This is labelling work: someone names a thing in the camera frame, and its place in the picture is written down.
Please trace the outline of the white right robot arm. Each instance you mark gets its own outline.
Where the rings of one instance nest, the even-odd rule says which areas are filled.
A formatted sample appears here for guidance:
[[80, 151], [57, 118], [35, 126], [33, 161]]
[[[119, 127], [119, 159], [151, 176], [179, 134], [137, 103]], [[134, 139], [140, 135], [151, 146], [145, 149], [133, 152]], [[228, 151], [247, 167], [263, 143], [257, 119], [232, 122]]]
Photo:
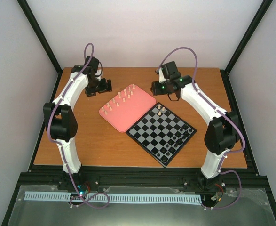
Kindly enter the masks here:
[[194, 78], [184, 76], [175, 80], [154, 81], [150, 90], [155, 96], [175, 93], [178, 99], [189, 103], [207, 124], [204, 142], [208, 151], [201, 167], [205, 178], [212, 179], [220, 173], [224, 159], [239, 140], [242, 141], [242, 147], [245, 146], [237, 114], [227, 112], [213, 102]]

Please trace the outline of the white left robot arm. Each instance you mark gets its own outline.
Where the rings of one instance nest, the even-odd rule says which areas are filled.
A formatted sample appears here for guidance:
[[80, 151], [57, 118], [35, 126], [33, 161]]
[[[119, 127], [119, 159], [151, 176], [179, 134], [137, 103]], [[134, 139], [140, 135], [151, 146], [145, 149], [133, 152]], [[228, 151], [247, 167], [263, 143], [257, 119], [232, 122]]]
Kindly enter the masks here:
[[85, 177], [78, 173], [81, 168], [75, 145], [78, 124], [73, 110], [82, 91], [85, 91], [87, 97], [112, 91], [111, 80], [103, 78], [101, 62], [90, 63], [88, 66], [75, 65], [58, 97], [43, 106], [48, 139], [57, 145], [63, 171], [72, 174], [68, 183], [77, 190], [84, 186]]

